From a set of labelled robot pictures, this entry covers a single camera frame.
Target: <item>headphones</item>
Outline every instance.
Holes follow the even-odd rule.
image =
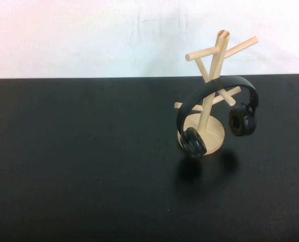
[[[184,131],[186,117],[192,108],[208,95],[220,89],[236,86],[245,87],[249,90],[250,102],[249,104],[242,103],[241,105],[235,106],[230,111],[230,129],[235,136],[250,135],[254,132],[257,125],[255,112],[258,107],[258,93],[254,86],[245,78],[238,76],[224,76],[211,80],[195,90],[190,97],[183,102],[177,115],[176,126],[181,135],[181,144],[192,158],[198,158],[204,155],[207,149],[204,141],[194,127],[189,127]]]

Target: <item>black table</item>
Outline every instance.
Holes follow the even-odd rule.
[[[214,105],[226,138],[200,162],[173,106],[201,77],[0,80],[0,240],[299,240],[299,75],[245,77],[255,133]]]

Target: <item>round wooden base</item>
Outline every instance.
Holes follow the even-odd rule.
[[[184,123],[184,130],[186,130],[188,127],[194,127],[197,129],[199,119],[199,113],[187,116]],[[205,131],[199,132],[199,135],[206,145],[207,153],[205,155],[208,155],[217,151],[221,147],[223,140],[225,139],[225,130],[219,120],[217,120],[215,117],[209,116]],[[178,140],[181,144],[180,137],[181,136],[178,132]]]

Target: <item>headphone stand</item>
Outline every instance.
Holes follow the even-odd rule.
[[[195,60],[205,82],[209,82],[210,80],[216,79],[220,76],[223,60],[225,58],[228,58],[229,56],[238,53],[239,51],[258,42],[258,38],[255,36],[231,49],[226,50],[229,36],[230,33],[228,31],[221,30],[218,32],[214,47],[185,55],[185,59],[187,61]],[[213,58],[208,74],[201,58],[211,54],[213,54]],[[191,114],[186,117],[184,130],[186,130],[188,127],[194,127],[198,131],[207,148],[205,155],[217,151],[225,139],[225,129],[223,128],[222,124],[215,117],[210,116],[212,105],[225,100],[230,106],[233,106],[236,101],[232,98],[232,95],[235,95],[239,92],[241,92],[240,87],[235,87],[229,91],[226,91],[225,89],[219,90],[219,96],[217,97],[214,97],[215,93],[212,93],[203,100],[202,105],[196,105],[193,108],[193,110],[200,111],[200,113]],[[174,107],[180,108],[181,105],[182,103],[176,102]],[[177,137],[181,145],[179,132]]]

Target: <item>white background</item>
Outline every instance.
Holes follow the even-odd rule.
[[[199,76],[222,29],[222,75],[299,73],[299,0],[0,0],[0,78]]]

